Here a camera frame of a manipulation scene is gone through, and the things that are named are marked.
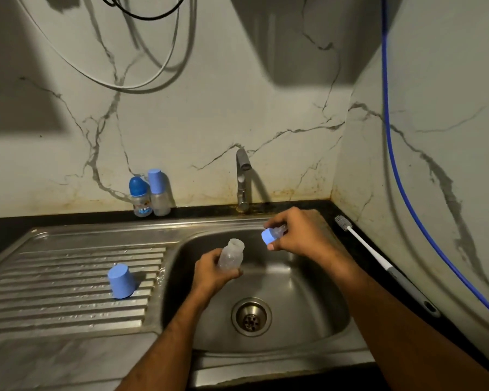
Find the person's right hand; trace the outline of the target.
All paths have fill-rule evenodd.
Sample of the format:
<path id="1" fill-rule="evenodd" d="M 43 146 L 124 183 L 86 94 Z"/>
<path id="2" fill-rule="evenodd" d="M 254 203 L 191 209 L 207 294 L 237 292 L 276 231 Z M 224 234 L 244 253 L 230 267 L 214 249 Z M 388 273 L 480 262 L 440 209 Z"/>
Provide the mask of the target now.
<path id="1" fill-rule="evenodd" d="M 325 220 L 317 210 L 291 207 L 270 218 L 264 228 L 287 226 L 283 237 L 292 237 L 298 243 L 298 252 L 290 253 L 305 256 L 324 265 L 333 258 L 339 258 L 341 251 L 333 245 L 330 234 L 322 229 L 322 223 Z"/>

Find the person's left hand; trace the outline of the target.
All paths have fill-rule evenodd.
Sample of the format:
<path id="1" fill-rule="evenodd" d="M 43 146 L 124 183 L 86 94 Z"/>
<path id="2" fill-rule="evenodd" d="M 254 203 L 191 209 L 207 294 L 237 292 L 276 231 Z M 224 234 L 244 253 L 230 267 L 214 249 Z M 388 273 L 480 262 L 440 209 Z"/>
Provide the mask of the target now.
<path id="1" fill-rule="evenodd" d="M 198 301 L 202 308 L 206 308 L 210 300 L 226 285 L 217 283 L 217 262 L 222 248 L 213 249 L 204 253 L 195 263 L 195 272 L 189 295 Z"/>

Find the clear plastic baby bottle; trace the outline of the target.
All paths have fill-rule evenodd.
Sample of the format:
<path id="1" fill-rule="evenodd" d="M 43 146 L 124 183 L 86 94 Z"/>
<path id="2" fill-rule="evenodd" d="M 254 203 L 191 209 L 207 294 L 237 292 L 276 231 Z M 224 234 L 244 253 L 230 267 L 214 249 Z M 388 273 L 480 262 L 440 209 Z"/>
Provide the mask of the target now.
<path id="1" fill-rule="evenodd" d="M 243 261 L 245 244 L 236 238 L 231 238 L 227 246 L 222 249 L 217 266 L 221 270 L 238 269 Z"/>

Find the person's right forearm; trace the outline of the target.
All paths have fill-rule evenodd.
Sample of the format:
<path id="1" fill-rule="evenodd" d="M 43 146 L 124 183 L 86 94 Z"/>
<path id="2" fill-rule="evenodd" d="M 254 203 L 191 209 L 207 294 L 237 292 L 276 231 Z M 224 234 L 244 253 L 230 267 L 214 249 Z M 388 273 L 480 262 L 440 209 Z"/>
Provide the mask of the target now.
<path id="1" fill-rule="evenodd" d="M 325 244 L 306 255 L 347 302 L 393 391 L 489 391 L 489 372 L 380 286 L 350 257 Z"/>

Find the person's left forearm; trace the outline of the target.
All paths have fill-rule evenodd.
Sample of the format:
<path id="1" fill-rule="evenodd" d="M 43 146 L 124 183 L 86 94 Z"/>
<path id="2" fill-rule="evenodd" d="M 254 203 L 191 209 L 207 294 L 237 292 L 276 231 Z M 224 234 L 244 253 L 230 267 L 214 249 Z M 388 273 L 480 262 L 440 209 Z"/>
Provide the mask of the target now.
<path id="1" fill-rule="evenodd" d="M 115 391 L 186 391 L 196 327 L 213 295 L 214 290 L 193 289 Z"/>

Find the sink drain strainer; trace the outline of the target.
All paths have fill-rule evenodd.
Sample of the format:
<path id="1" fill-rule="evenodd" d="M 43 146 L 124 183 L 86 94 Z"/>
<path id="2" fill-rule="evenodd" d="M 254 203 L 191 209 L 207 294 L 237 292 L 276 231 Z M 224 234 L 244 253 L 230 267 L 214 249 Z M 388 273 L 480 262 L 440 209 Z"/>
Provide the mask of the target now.
<path id="1" fill-rule="evenodd" d="M 240 335 L 257 337 L 269 330 L 273 314 L 267 302 L 259 298 L 248 297 L 234 304 L 230 319 L 234 329 Z"/>

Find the steel sink faucet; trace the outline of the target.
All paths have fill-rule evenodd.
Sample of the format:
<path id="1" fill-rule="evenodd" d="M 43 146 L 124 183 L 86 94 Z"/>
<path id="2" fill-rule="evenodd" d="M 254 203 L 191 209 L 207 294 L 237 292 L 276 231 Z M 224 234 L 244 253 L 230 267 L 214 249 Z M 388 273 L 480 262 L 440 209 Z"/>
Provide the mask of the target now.
<path id="1" fill-rule="evenodd" d="M 247 199 L 246 172 L 252 169 L 248 154 L 243 148 L 236 152 L 236 172 L 237 172 L 237 212 L 245 214 L 249 210 Z"/>

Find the white bottle brush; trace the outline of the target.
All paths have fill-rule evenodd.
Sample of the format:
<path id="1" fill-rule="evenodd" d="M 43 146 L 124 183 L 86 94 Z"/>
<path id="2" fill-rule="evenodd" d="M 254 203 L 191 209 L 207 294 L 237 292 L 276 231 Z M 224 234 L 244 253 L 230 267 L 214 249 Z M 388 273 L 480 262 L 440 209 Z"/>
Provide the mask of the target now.
<path id="1" fill-rule="evenodd" d="M 377 260 L 377 262 L 385 269 L 385 271 L 392 276 L 392 278 L 403 288 L 406 293 L 413 298 L 424 310 L 426 310 L 431 316 L 440 318 L 441 312 L 437 307 L 406 277 L 402 274 L 393 264 L 385 259 L 379 252 L 372 248 L 354 229 L 352 223 L 342 215 L 337 215 L 334 218 L 338 226 L 352 234 L 370 254 Z"/>

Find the light blue bottle cap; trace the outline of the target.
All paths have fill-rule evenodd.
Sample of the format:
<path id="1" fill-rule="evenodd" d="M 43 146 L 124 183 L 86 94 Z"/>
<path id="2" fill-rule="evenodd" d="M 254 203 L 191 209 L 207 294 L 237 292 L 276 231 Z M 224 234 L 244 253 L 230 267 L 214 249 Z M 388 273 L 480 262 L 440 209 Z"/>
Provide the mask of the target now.
<path id="1" fill-rule="evenodd" d="M 108 272 L 107 278 L 114 299 L 123 300 L 130 297 L 137 289 L 137 284 L 129 267 L 123 263 L 115 264 Z"/>

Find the baby bottle with light blue cap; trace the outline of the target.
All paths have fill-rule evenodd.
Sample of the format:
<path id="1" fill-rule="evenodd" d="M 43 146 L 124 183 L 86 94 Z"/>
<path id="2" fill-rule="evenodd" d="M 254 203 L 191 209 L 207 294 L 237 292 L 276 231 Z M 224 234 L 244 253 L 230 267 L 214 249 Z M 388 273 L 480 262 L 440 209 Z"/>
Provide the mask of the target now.
<path id="1" fill-rule="evenodd" d="M 148 170 L 150 199 L 155 216 L 167 216 L 170 213 L 170 200 L 167 194 L 167 180 L 162 170 Z"/>

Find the baby bottle with dark blue cap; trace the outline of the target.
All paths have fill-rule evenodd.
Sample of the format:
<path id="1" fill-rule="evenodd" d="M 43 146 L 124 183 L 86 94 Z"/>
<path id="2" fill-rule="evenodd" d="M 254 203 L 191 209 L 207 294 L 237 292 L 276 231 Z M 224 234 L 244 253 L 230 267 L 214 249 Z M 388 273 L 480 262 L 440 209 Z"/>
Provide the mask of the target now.
<path id="1" fill-rule="evenodd" d="M 140 218 L 150 216 L 153 209 L 148 183 L 141 177 L 132 177 L 129 181 L 129 192 L 135 216 Z"/>

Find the stainless steel sink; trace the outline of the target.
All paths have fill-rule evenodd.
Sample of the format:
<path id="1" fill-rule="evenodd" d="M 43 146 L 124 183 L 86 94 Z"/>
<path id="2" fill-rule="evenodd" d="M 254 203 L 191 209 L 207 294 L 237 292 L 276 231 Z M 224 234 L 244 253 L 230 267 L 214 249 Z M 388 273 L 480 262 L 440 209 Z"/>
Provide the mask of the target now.
<path id="1" fill-rule="evenodd" d="M 181 306 L 196 260 L 231 238 L 243 275 L 211 300 L 196 328 L 190 386 L 220 388 L 370 364 L 344 298 L 306 258 L 270 252 L 268 216 L 34 228 L 0 254 L 0 391 L 108 391 Z M 116 300 L 107 279 L 126 264 L 137 289 Z M 240 335 L 238 301 L 267 302 L 273 320 Z"/>

